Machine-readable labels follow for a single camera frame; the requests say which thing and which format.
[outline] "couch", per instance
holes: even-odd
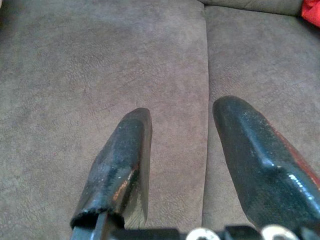
[[[67,239],[91,164],[148,108],[146,227],[249,224],[212,117],[243,98],[320,173],[320,30],[301,0],[4,0],[0,239]]]

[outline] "couch backrest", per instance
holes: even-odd
[[[200,0],[200,2],[205,5],[299,16],[303,0]]]

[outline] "couch cushion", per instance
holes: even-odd
[[[200,0],[216,5],[273,14],[299,16],[303,0]]]
[[[247,223],[212,117],[212,104],[249,102],[320,173],[320,31],[292,16],[208,6],[209,133],[205,227]]]
[[[0,236],[68,239],[121,118],[152,116],[147,226],[201,224],[208,127],[204,5],[9,0],[0,9]]]

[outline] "red fabric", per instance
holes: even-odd
[[[301,16],[308,22],[320,27],[320,0],[304,0]]]

